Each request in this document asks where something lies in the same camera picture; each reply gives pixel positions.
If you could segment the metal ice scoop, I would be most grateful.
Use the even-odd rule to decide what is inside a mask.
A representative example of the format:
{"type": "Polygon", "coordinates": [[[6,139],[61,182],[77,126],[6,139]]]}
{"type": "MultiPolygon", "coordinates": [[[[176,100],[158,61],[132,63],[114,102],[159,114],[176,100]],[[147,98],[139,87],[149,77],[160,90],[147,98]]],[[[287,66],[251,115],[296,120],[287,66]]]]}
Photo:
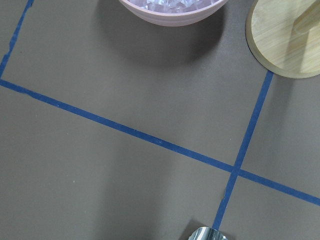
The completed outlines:
{"type": "Polygon", "coordinates": [[[203,226],[196,229],[188,240],[228,240],[228,238],[219,230],[203,226]]]}

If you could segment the pink bowl with ice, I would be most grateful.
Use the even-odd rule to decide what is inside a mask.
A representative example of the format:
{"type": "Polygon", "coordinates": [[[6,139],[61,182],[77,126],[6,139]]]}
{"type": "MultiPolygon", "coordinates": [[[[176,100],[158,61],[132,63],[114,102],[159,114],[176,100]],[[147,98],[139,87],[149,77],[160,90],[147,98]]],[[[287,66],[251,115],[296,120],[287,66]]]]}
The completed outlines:
{"type": "Polygon", "coordinates": [[[183,12],[158,12],[137,6],[129,0],[120,0],[119,2],[134,15],[149,23],[165,27],[182,27],[208,18],[221,9],[227,3],[227,0],[210,1],[210,5],[183,12]]]}

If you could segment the wooden mug stand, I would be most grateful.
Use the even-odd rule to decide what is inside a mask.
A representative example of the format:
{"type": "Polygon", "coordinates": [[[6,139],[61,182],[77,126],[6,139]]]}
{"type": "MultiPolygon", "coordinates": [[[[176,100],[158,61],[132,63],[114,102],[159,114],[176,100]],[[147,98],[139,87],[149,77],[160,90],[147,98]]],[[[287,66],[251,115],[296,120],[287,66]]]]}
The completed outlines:
{"type": "Polygon", "coordinates": [[[305,79],[320,73],[320,2],[256,0],[245,23],[248,47],[269,71],[305,79]]]}

